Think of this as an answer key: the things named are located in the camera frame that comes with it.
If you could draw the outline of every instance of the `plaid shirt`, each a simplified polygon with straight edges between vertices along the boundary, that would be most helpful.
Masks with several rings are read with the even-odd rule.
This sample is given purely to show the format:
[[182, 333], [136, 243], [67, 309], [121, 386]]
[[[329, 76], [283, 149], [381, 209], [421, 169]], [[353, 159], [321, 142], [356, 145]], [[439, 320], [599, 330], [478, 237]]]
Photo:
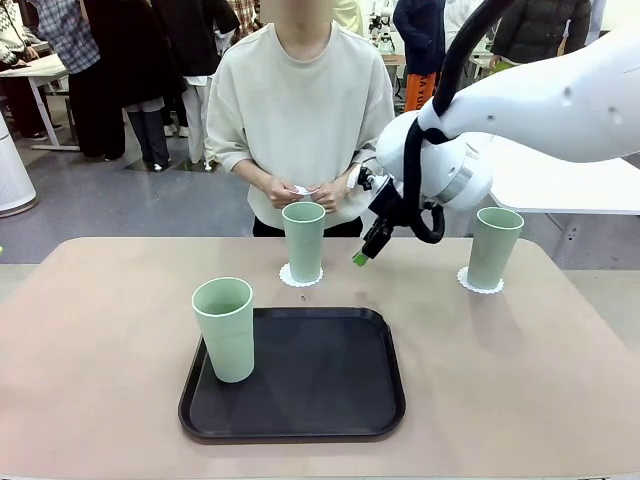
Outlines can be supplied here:
[[256, 14], [260, 11], [260, 1], [229, 0], [229, 5], [231, 5], [240, 21], [240, 27], [236, 30], [231, 40], [233, 45], [260, 28], [260, 24], [256, 20]]
[[98, 45], [82, 18], [78, 0], [30, 2], [38, 10], [38, 33], [53, 47], [69, 73], [80, 73], [100, 60]]

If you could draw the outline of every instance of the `person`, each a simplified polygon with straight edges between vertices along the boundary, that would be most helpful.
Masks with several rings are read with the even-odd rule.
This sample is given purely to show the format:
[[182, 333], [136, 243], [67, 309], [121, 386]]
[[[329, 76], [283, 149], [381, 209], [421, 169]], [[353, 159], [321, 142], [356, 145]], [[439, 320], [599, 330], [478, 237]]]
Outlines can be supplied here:
[[216, 41], [224, 43], [226, 36], [230, 42], [240, 23], [226, 0], [152, 0], [151, 4], [187, 82], [182, 99], [190, 132], [189, 157], [196, 164], [204, 156], [211, 82], [220, 63]]
[[444, 62], [444, 0], [399, 0], [393, 22], [405, 43], [405, 111], [419, 110], [433, 96]]
[[364, 37], [360, 0], [333, 0], [333, 19], [341, 27]]
[[260, 7], [258, 0], [229, 0], [229, 6], [240, 22], [240, 26], [231, 39], [231, 45], [235, 45], [244, 37], [261, 28], [262, 25], [258, 21]]
[[[0, 71], [26, 67], [27, 62], [37, 58], [38, 54], [24, 32], [18, 6], [13, 0], [0, 0]], [[2, 87], [13, 121], [22, 138], [38, 142], [46, 140], [47, 136], [42, 133], [45, 129], [44, 123], [29, 80], [4, 78]], [[40, 96], [47, 107], [42, 88]]]
[[498, 26], [490, 69], [556, 57], [568, 21], [565, 53], [575, 52], [584, 47], [590, 17], [590, 0], [516, 0]]
[[122, 109], [114, 101], [100, 52], [77, 0], [30, 0], [39, 34], [69, 72], [69, 101], [80, 151], [87, 158], [116, 160], [124, 154]]
[[[371, 198], [349, 176], [358, 164], [375, 168], [377, 138], [394, 118], [391, 81], [369, 42], [331, 22], [331, 4], [281, 4], [276, 23], [222, 59], [207, 159], [250, 184], [254, 236], [284, 235], [280, 209], [303, 199], [301, 186], [326, 209], [326, 236], [357, 237]], [[271, 2], [261, 7], [272, 16]]]
[[[178, 126], [176, 127], [171, 112], [176, 112], [178, 117]], [[189, 138], [189, 122], [187, 121], [187, 111], [184, 108], [184, 102], [181, 96], [164, 97], [164, 107], [160, 110], [162, 114], [162, 123], [164, 124], [164, 136], [173, 137], [176, 133], [180, 138]]]
[[146, 0], [81, 0], [116, 103], [124, 108], [150, 170], [170, 163], [160, 110], [164, 96], [182, 95], [166, 39]]
[[447, 0], [444, 6], [444, 48], [448, 52], [453, 39], [483, 0]]

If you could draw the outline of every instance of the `white paper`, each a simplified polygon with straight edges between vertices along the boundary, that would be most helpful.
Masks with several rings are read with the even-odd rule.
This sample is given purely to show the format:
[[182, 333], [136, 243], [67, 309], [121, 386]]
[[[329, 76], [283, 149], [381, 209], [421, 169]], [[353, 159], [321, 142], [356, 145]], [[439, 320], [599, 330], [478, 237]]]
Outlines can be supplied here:
[[314, 193], [316, 193], [319, 190], [319, 189], [307, 190], [306, 188], [301, 187], [299, 185], [294, 185], [294, 186], [298, 189], [298, 191], [297, 192], [292, 192], [292, 193], [297, 193], [298, 195], [304, 195], [304, 196], [313, 195]]
[[322, 271], [322, 269], [320, 269], [320, 276], [316, 280], [314, 280], [313, 282], [303, 283], [303, 282], [296, 282], [293, 279], [293, 277], [291, 276], [291, 267], [289, 266], [288, 263], [280, 269], [280, 280], [282, 280], [282, 282], [285, 285], [289, 285], [290, 287], [295, 287], [295, 288], [311, 287], [319, 283], [320, 280], [322, 280], [323, 275], [324, 275], [324, 272]]
[[460, 271], [458, 272], [458, 281], [460, 282], [460, 285], [462, 285], [467, 290], [471, 290], [472, 292], [475, 292], [475, 293], [482, 293], [483, 295], [492, 295], [494, 293], [501, 292], [502, 289], [504, 288], [504, 282], [502, 281], [502, 279], [500, 279], [498, 286], [491, 290], [483, 290], [481, 288], [476, 288], [470, 285], [469, 281], [467, 280], [468, 271], [469, 271], [469, 267], [464, 267], [460, 269]]

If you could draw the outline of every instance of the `tray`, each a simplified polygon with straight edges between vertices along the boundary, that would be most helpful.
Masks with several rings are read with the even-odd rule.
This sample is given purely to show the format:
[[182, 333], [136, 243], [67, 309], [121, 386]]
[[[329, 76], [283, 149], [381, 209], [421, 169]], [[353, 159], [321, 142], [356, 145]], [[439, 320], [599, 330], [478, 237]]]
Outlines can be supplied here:
[[179, 405], [211, 442], [366, 440], [391, 432], [405, 399], [391, 331], [362, 308], [255, 309], [255, 370], [220, 382], [201, 340]]

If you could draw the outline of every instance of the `orange pants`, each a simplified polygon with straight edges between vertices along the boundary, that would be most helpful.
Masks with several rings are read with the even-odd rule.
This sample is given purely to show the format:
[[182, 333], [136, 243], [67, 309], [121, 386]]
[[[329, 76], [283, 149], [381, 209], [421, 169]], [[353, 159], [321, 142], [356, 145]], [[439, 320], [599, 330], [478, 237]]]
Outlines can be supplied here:
[[410, 74], [407, 78], [407, 101], [404, 111], [420, 110], [433, 97], [436, 88], [436, 73], [427, 75]]

